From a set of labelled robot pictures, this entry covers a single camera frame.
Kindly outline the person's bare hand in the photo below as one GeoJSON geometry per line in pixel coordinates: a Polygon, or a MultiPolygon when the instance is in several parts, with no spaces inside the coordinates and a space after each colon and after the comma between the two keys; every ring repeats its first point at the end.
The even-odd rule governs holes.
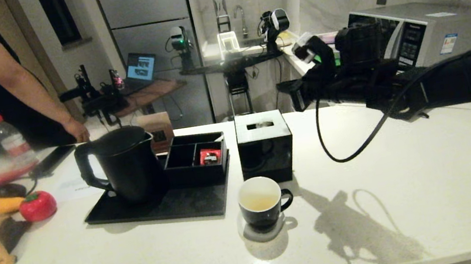
{"type": "Polygon", "coordinates": [[[63,124],[63,128],[66,132],[72,135],[76,142],[85,143],[90,140],[90,134],[84,124],[76,121],[76,119],[70,118],[67,122],[63,124]]]}

